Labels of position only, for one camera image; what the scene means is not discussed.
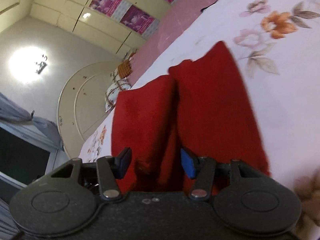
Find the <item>bed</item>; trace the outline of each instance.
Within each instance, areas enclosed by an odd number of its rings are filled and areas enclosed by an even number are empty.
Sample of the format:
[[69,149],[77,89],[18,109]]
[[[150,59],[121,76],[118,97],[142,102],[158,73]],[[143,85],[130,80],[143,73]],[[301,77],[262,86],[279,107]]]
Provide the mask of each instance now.
[[[132,60],[133,72],[128,78],[130,84],[135,84],[158,56],[199,17],[202,8],[215,1],[178,0],[162,18],[159,29]],[[75,73],[63,88],[58,103],[57,123],[69,158],[78,157],[84,142],[110,113],[105,113],[104,96],[112,83],[110,73],[118,64],[111,63],[110,67],[106,67],[108,62],[104,62],[86,66]],[[103,77],[96,82],[98,73],[103,73]],[[85,95],[80,93],[81,87],[90,92]]]
[[[163,37],[158,48],[174,42],[159,49],[147,70],[142,64],[133,69],[132,89],[185,59],[203,57],[223,40],[247,88],[272,177],[292,188],[294,179],[319,167],[320,0],[219,0],[176,39],[156,35]],[[100,156],[111,155],[113,116],[114,110],[84,143],[79,155],[84,162],[94,160],[88,149],[99,140]],[[308,239],[319,236],[314,229]]]

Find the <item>patterned pillow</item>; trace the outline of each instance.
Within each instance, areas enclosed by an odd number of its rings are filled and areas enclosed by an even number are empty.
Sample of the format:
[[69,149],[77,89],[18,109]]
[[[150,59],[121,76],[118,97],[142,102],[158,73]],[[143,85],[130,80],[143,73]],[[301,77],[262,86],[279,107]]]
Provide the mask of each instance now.
[[106,102],[106,112],[115,107],[119,92],[129,90],[130,88],[131,86],[126,79],[119,79],[113,82],[104,97]]
[[125,56],[124,62],[122,62],[115,71],[111,73],[111,77],[113,82],[116,82],[120,79],[124,79],[127,76],[129,76],[132,73],[132,68],[131,68],[131,59],[133,56],[136,54],[136,52],[131,52],[130,54],[127,53],[128,55]]

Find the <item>white bedsheet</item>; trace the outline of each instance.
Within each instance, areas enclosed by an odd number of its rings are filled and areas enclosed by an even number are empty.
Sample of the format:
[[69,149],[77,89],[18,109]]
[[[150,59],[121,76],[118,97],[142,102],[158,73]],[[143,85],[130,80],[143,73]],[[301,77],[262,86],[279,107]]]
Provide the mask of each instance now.
[[[202,57],[224,40],[247,87],[272,177],[292,188],[295,178],[309,176],[320,166],[319,13],[320,0],[219,0],[159,56],[133,89],[167,74],[184,59]],[[100,156],[111,155],[113,115],[97,130],[100,134],[106,126]],[[80,154],[85,162],[93,137]]]

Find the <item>red cloth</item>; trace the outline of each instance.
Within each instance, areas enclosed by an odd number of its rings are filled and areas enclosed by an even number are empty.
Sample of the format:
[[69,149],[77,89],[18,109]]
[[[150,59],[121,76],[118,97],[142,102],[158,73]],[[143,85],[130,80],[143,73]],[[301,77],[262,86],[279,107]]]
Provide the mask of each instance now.
[[122,192],[188,192],[192,181],[181,167],[181,146],[222,163],[241,159],[268,174],[246,90],[222,41],[201,59],[185,60],[117,98],[112,154],[132,149],[132,163],[118,181]]

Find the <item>curtain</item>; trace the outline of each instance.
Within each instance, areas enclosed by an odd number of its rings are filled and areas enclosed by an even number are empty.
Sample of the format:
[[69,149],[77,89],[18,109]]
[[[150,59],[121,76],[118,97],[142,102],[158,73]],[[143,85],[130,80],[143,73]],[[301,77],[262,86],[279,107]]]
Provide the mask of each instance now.
[[7,122],[31,122],[38,130],[47,136],[58,149],[63,150],[57,125],[44,118],[33,116],[33,114],[34,111],[30,114],[27,110],[21,108],[4,94],[0,93],[0,120]]
[[0,198],[0,239],[10,240],[18,233],[9,212],[9,206]]

